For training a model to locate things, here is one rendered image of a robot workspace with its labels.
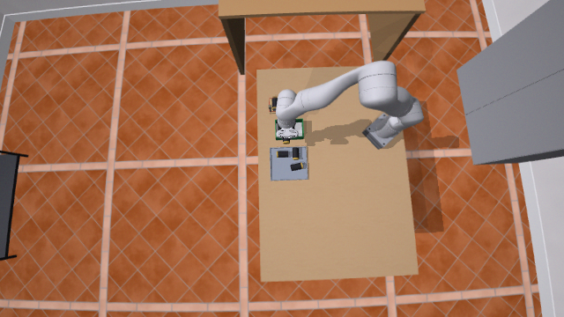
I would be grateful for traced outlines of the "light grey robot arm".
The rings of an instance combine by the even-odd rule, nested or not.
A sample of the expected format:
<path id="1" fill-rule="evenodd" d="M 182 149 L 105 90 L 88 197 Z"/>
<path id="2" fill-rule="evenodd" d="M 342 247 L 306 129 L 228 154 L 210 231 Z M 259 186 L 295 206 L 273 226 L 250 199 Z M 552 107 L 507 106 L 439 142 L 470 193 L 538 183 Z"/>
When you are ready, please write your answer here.
<path id="1" fill-rule="evenodd" d="M 377 61 L 297 94 L 292 90 L 283 90 L 278 95 L 276 107 L 278 121 L 290 125 L 306 112 L 327 107 L 342 92 L 358 83 L 360 104 L 389 114 L 375 126 L 375 133 L 379 137 L 394 136 L 403 128 L 407 129 L 424 120 L 419 100 L 403 87 L 397 86 L 396 65 L 389 61 Z"/>

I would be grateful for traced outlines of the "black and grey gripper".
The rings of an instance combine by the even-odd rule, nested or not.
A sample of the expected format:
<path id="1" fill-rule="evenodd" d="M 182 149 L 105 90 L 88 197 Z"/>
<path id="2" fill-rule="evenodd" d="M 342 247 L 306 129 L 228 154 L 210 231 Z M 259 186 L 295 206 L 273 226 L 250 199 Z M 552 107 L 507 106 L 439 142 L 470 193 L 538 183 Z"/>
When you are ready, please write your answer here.
<path id="1" fill-rule="evenodd" d="M 294 122 L 290 125 L 283 125 L 278 121 L 278 119 L 277 119 L 277 124 L 278 124 L 278 131 L 276 135 L 278 138 L 281 138 L 281 140 L 283 140 L 283 138 L 290 138 L 290 140 L 292 140 L 292 138 L 298 137 L 299 132 L 294 129 L 296 124 L 296 118 Z"/>

